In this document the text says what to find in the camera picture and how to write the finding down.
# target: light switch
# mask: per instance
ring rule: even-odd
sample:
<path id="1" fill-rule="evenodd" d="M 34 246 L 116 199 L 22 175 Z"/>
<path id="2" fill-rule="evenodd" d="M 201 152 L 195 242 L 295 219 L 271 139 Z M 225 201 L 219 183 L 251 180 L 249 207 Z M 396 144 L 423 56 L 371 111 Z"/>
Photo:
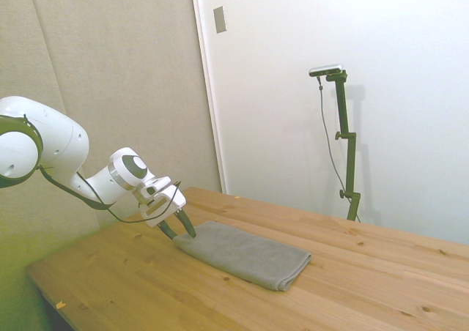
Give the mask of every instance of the light switch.
<path id="1" fill-rule="evenodd" d="M 217 33 L 225 32 L 226 21 L 223 7 L 217 7 L 216 9 L 213 9 L 213 15 L 215 16 L 215 27 L 217 28 Z"/>

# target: folded towel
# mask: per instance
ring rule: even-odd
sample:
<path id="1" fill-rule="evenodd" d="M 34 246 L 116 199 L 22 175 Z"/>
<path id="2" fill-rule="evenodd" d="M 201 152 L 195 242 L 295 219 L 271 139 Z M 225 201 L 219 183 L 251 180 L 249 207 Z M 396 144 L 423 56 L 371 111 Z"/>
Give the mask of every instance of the folded towel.
<path id="1" fill-rule="evenodd" d="M 305 250 L 207 221 L 173 238 L 187 254 L 220 270 L 274 291 L 286 291 L 311 260 Z"/>

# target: wood grain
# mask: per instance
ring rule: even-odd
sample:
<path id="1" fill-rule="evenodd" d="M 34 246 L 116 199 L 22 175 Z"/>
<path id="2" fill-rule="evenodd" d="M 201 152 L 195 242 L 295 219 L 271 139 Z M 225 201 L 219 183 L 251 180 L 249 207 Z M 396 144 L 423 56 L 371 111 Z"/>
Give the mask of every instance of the wood grain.
<path id="1" fill-rule="evenodd" d="M 77 330 L 469 330 L 467 245 L 198 188 L 184 194 L 194 225 L 216 220 L 313 259 L 288 291 L 268 291 L 186 255 L 157 228 L 116 223 L 27 271 Z"/>

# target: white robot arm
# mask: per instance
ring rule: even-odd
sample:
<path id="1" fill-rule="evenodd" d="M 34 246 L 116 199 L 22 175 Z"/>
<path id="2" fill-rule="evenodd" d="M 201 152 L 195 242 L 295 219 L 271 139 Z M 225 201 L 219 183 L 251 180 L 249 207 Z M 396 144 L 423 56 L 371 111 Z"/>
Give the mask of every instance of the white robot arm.
<path id="1" fill-rule="evenodd" d="M 0 187 L 18 185 L 40 169 L 49 182 L 100 210 L 132 190 L 148 225 L 158 225 L 173 238 L 164 219 L 174 213 L 196 236 L 182 210 L 185 197 L 169 177 L 157 178 L 131 148 L 122 148 L 103 170 L 85 179 L 78 170 L 88 151 L 86 131 L 71 118 L 25 97 L 0 99 Z"/>

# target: white wall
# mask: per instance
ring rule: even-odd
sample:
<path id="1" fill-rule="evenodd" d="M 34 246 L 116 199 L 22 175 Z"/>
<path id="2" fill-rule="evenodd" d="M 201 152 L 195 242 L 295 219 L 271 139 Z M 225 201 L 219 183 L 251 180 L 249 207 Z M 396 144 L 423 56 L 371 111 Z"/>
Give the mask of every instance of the white wall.
<path id="1" fill-rule="evenodd" d="M 223 5 L 228 30 L 216 34 Z M 468 0 L 199 0 L 226 191 L 346 217 L 312 67 L 342 63 L 363 222 L 469 243 Z M 335 90 L 325 117 L 339 122 Z M 345 177 L 346 141 L 331 140 Z"/>

